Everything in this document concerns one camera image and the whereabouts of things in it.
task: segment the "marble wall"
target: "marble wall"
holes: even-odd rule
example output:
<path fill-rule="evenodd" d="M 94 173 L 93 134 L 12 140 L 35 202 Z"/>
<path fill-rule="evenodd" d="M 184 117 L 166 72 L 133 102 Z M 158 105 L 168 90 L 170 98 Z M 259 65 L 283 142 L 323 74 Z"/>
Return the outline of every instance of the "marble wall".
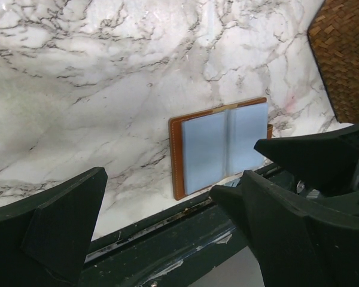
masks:
<path fill-rule="evenodd" d="M 0 0 L 0 206 L 93 166 L 94 238 L 173 206 L 168 119 L 267 96 L 275 136 L 336 124 L 323 0 Z"/>

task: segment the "card holder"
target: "card holder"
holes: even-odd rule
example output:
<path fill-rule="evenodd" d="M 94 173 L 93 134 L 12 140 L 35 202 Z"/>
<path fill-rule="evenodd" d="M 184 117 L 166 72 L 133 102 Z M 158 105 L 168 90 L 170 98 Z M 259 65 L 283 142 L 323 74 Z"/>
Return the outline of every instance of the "card holder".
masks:
<path fill-rule="evenodd" d="M 265 97 L 220 106 L 169 120 L 172 181 L 176 200 L 180 200 L 197 190 L 204 189 L 239 169 L 238 161 L 229 160 L 228 154 L 238 150 L 239 145 L 242 144 L 240 141 L 244 139 L 241 136 L 243 131 L 241 131 L 239 121 L 244 118 L 245 113 L 250 113 L 250 111 L 245 112 L 243 109 L 240 110 L 240 108 L 256 106 L 262 103 L 265 104 L 262 108 L 256 108 L 260 110 L 267 106 Z M 250 120 L 244 126 L 253 127 L 244 127 L 242 130 L 246 132 L 257 131 L 257 127 L 254 126 L 258 124 L 263 125 L 263 122 L 265 122 L 265 125 L 267 125 L 267 138 L 271 138 L 272 125 L 267 124 L 267 112 L 263 118 L 265 121 L 253 122 Z M 236 130 L 235 133 L 232 133 L 234 130 L 234 120 L 236 122 Z M 227 124 L 229 121 L 232 121 L 232 126 Z"/>

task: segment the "brown leather card holder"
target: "brown leather card holder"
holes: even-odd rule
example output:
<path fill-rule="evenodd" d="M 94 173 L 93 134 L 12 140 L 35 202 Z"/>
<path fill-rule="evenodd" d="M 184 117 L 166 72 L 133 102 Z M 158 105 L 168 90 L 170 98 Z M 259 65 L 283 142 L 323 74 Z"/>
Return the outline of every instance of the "brown leather card holder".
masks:
<path fill-rule="evenodd" d="M 221 112 L 225 109 L 234 109 L 243 106 L 256 105 L 259 103 L 265 103 L 266 101 L 267 99 L 265 97 L 260 97 L 256 99 L 246 100 L 244 102 L 219 106 L 217 108 L 208 109 L 206 111 L 200 111 L 192 114 L 174 117 L 169 120 L 169 143 L 170 143 L 171 162 L 172 162 L 172 180 L 173 180 L 174 198 L 176 200 L 181 200 L 185 196 L 187 196 L 185 193 L 185 183 L 184 183 L 182 122 L 192 120 L 194 118 L 204 117 L 206 115 L 211 115 L 216 112 Z M 267 138 L 272 137 L 272 130 L 273 130 L 273 126 L 271 124 L 268 124 Z"/>

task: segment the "woven rattan texture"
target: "woven rattan texture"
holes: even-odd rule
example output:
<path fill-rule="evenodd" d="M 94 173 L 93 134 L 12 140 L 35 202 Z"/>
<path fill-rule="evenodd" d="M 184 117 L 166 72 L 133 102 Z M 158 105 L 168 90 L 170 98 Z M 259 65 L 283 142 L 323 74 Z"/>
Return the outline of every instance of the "woven rattan texture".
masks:
<path fill-rule="evenodd" d="M 359 122 L 359 0 L 326 0 L 308 36 L 339 122 Z"/>

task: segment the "scuffed paint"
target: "scuffed paint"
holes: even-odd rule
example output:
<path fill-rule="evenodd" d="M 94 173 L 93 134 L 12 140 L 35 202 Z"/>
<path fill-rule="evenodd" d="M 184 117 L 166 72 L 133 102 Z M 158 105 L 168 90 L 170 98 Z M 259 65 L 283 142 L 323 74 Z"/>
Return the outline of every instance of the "scuffed paint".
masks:
<path fill-rule="evenodd" d="M 158 272 L 157 274 L 151 276 L 146 282 L 153 280 L 155 278 L 161 277 L 163 275 L 167 275 L 169 272 L 173 271 L 174 269 L 180 267 L 184 263 L 184 260 L 179 260 L 176 263 L 170 265 L 169 267 L 166 267 L 164 270 Z"/>
<path fill-rule="evenodd" d="M 227 242 L 229 242 L 229 240 L 233 237 L 232 234 L 226 236 L 225 238 L 221 239 L 218 242 L 215 242 L 215 244 L 227 244 Z"/>
<path fill-rule="evenodd" d="M 221 236 L 218 236 L 216 239 L 214 239 L 211 243 L 215 244 L 223 244 L 229 242 L 229 240 L 232 238 L 232 232 L 228 231 Z"/>

